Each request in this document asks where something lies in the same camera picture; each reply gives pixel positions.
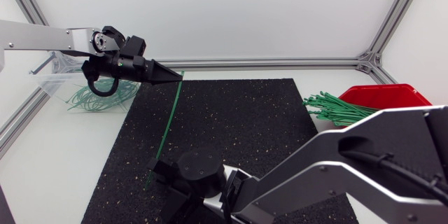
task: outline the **white wall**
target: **white wall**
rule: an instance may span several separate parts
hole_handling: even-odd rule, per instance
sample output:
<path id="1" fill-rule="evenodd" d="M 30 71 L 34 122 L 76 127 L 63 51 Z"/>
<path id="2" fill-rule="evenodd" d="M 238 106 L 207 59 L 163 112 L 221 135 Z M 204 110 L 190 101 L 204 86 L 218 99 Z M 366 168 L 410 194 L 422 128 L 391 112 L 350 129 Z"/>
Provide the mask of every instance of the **white wall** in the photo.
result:
<path id="1" fill-rule="evenodd" d="M 37 0 L 50 25 L 113 25 L 160 59 L 355 57 L 393 0 Z"/>
<path id="2" fill-rule="evenodd" d="M 0 20 L 28 23 L 15 0 L 0 0 Z M 47 57 L 47 52 L 5 52 L 5 67 L 0 72 L 0 127 L 38 87 L 35 81 L 28 78 L 28 72 Z"/>
<path id="3" fill-rule="evenodd" d="M 448 0 L 414 0 L 384 51 L 384 68 L 433 104 L 448 104 Z"/>

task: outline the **transparent plastic box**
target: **transparent plastic box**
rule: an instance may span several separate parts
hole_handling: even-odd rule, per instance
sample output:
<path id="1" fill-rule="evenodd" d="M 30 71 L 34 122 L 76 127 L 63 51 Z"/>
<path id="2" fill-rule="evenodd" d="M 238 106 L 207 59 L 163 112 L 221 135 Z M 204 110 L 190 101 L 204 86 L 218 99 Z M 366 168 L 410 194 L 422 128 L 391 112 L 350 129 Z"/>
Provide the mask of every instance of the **transparent plastic box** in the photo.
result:
<path id="1" fill-rule="evenodd" d="M 120 80 L 118 90 L 110 97 L 93 94 L 81 71 L 86 57 L 70 57 L 60 52 L 50 52 L 49 58 L 30 77 L 53 99 L 58 99 L 71 112 L 123 112 L 126 113 L 140 83 Z M 112 78 L 100 78 L 95 86 L 101 91 L 110 89 Z"/>

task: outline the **red tray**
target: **red tray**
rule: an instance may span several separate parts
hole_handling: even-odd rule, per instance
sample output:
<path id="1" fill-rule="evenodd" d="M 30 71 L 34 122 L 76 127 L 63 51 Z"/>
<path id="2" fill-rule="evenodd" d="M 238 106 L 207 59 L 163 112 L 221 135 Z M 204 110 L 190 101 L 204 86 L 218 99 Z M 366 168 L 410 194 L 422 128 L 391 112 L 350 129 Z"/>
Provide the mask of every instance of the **red tray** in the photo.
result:
<path id="1" fill-rule="evenodd" d="M 351 104 L 375 109 L 432 105 L 423 95 L 408 84 L 354 86 L 339 98 Z"/>

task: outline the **metal bracket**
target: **metal bracket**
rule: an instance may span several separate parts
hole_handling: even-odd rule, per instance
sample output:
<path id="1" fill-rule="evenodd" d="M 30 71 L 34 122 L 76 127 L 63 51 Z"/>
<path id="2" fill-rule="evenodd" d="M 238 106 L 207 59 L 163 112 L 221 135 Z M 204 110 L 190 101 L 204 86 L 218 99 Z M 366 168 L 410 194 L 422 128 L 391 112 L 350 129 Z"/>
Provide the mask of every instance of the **metal bracket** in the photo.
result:
<path id="1" fill-rule="evenodd" d="M 368 50 L 362 55 L 357 56 L 357 58 L 360 62 L 369 62 L 375 67 L 382 67 L 382 56 L 382 53 Z"/>

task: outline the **speckled mat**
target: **speckled mat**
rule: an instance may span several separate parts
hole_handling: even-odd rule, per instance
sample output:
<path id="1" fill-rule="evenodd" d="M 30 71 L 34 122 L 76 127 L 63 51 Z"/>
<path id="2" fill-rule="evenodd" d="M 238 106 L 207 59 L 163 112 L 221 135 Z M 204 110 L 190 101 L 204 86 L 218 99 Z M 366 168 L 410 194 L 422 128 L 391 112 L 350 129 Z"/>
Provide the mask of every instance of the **speckled mat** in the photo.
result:
<path id="1" fill-rule="evenodd" d="M 156 183 L 144 190 L 146 165 L 157 153 L 176 89 L 176 83 L 141 86 L 83 223 L 162 222 L 167 195 Z M 177 160 L 191 149 L 213 146 L 225 164 L 261 177 L 316 133 L 292 79 L 184 81 L 161 159 Z M 222 222 L 203 208 L 189 221 Z M 280 216 L 276 223 L 357 221 L 343 195 Z"/>

